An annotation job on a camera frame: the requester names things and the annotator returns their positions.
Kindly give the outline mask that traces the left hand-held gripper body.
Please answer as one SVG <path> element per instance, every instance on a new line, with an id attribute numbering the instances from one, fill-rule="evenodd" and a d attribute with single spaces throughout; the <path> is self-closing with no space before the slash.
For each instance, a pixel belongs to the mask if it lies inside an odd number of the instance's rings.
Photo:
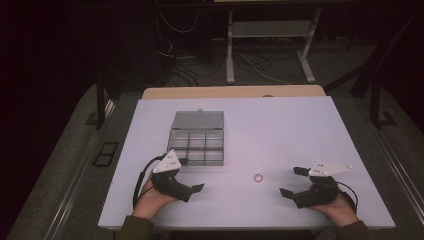
<path id="1" fill-rule="evenodd" d="M 176 180 L 182 164 L 174 150 L 170 150 L 153 168 L 151 181 L 154 188 L 162 194 L 183 202 L 188 202 L 192 189 Z"/>

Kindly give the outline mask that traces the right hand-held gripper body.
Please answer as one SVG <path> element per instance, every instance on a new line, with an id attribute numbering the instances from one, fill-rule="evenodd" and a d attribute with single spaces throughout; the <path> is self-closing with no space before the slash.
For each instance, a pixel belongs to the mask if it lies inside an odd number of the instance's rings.
<path id="1" fill-rule="evenodd" d="M 351 165 L 340 165 L 316 160 L 309 168 L 311 187 L 303 192 L 294 194 L 294 202 L 298 208 L 308 208 L 324 205 L 334 201 L 339 193 L 339 187 L 334 175 L 350 171 Z"/>

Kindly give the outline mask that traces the clear plastic compartment box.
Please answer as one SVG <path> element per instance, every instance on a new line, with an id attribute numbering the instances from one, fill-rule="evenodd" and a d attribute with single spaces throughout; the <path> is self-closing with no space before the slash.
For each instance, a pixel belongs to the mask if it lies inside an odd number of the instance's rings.
<path id="1" fill-rule="evenodd" d="M 174 150 L 179 159 L 188 158 L 186 166 L 223 166 L 224 112 L 178 111 L 167 150 Z"/>

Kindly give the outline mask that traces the person's left hand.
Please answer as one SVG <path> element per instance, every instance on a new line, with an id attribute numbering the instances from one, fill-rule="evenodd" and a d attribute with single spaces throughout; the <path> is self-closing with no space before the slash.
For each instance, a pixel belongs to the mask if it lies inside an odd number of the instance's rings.
<path id="1" fill-rule="evenodd" d="M 132 216 L 151 220 L 162 208 L 175 201 L 175 198 L 157 191 L 153 186 L 151 178 L 148 178 L 142 187 L 142 194 L 137 200 Z"/>

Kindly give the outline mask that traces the person's right hand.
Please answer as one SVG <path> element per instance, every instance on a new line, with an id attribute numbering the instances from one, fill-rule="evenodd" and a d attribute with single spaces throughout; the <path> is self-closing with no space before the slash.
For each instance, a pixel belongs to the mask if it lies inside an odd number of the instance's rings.
<path id="1" fill-rule="evenodd" d="M 359 221 L 348 200 L 342 194 L 338 194 L 330 203 L 312 206 L 311 209 L 328 217 L 337 227 L 345 227 Z"/>

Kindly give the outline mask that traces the wooden table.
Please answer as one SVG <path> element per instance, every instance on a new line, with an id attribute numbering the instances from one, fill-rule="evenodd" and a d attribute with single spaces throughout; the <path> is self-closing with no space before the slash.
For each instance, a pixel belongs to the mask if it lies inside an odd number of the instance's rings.
<path id="1" fill-rule="evenodd" d="M 261 98 L 325 96 L 318 85 L 262 85 L 148 88 L 142 99 Z"/>

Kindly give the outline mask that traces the black metal stand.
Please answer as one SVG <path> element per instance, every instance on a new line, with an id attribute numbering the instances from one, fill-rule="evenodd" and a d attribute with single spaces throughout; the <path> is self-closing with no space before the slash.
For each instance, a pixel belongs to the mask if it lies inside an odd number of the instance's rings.
<path id="1" fill-rule="evenodd" d="M 85 124 L 95 126 L 97 130 L 106 121 L 106 114 L 110 105 L 110 95 L 108 92 L 110 85 L 110 77 L 106 72 L 102 72 L 96 76 L 96 111 L 89 114 Z"/>
<path id="2" fill-rule="evenodd" d="M 371 84 L 370 120 L 379 130 L 383 126 L 396 126 L 392 115 L 388 111 L 380 109 L 381 86 L 373 82 Z"/>

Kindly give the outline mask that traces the white metal stand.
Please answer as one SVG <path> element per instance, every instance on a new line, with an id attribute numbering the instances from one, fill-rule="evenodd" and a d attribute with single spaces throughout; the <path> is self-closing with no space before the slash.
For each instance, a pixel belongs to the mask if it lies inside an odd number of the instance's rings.
<path id="1" fill-rule="evenodd" d="M 307 55 L 311 47 L 321 15 L 321 8 L 314 10 L 310 20 L 271 20 L 271 21 L 235 21 L 233 12 L 228 13 L 226 77 L 227 83 L 235 82 L 233 40 L 239 38 L 294 38 L 305 40 L 302 50 L 296 53 L 298 62 L 308 83 L 316 79 L 308 63 Z"/>

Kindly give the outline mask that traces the black rectangular floor frame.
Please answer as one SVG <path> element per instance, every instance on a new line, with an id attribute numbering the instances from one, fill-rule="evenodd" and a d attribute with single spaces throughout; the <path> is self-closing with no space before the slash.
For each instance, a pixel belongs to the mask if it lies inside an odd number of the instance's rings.
<path id="1" fill-rule="evenodd" d="M 118 142 L 104 142 L 99 153 L 92 162 L 95 167 L 108 167 L 111 165 L 118 147 Z"/>

